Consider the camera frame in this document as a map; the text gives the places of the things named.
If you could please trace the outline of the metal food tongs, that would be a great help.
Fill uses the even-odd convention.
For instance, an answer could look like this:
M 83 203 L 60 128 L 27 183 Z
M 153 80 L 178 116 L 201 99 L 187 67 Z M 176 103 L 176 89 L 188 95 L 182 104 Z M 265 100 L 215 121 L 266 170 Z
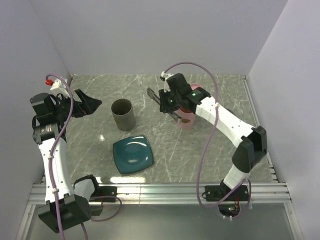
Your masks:
M 159 105 L 159 111 L 161 113 L 168 114 L 177 124 L 182 122 L 182 117 L 176 113 L 178 107 L 174 106 L 173 98 L 171 97 L 169 91 L 160 89 L 158 91 L 158 95 L 156 95 L 156 93 L 150 87 L 148 87 L 147 95 Z

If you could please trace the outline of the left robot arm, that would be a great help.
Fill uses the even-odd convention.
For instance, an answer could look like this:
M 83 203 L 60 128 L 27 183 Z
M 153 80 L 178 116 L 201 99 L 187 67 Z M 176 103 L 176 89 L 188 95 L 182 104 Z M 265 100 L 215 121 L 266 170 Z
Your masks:
M 101 100 L 76 89 L 79 101 L 39 93 L 30 99 L 35 116 L 32 119 L 33 140 L 40 150 L 45 173 L 45 204 L 37 214 L 53 232 L 60 233 L 92 218 L 89 201 L 101 196 L 96 178 L 90 174 L 71 182 L 67 168 L 65 124 L 70 118 L 93 114 Z

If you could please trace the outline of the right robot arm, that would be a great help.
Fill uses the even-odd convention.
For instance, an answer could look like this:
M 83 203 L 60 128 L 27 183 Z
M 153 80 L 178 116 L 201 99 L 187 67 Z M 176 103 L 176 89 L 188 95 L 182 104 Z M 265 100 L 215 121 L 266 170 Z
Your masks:
M 231 158 L 232 167 L 222 181 L 220 193 L 226 200 L 238 195 L 237 185 L 241 183 L 267 154 L 267 132 L 262 126 L 240 120 L 201 87 L 192 89 L 181 73 L 162 72 L 168 90 L 159 90 L 160 112 L 172 113 L 179 108 L 189 110 L 203 118 L 222 132 L 235 146 Z

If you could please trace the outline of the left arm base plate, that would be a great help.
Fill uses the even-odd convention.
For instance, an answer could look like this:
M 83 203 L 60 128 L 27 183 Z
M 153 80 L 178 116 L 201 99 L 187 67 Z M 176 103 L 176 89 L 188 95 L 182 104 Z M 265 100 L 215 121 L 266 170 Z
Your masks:
M 90 197 L 93 202 L 114 203 L 117 196 L 116 186 L 99 186 Z

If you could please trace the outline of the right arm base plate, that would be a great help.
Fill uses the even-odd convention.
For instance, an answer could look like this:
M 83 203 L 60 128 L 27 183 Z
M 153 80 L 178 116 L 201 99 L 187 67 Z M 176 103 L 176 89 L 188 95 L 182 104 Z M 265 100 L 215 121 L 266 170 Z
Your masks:
M 231 191 L 230 188 L 224 185 L 206 185 L 202 198 L 207 202 L 218 202 L 225 195 Z M 249 189 L 246 185 L 238 187 L 231 195 L 229 195 L 224 201 L 235 202 L 235 201 L 248 201 L 249 200 Z

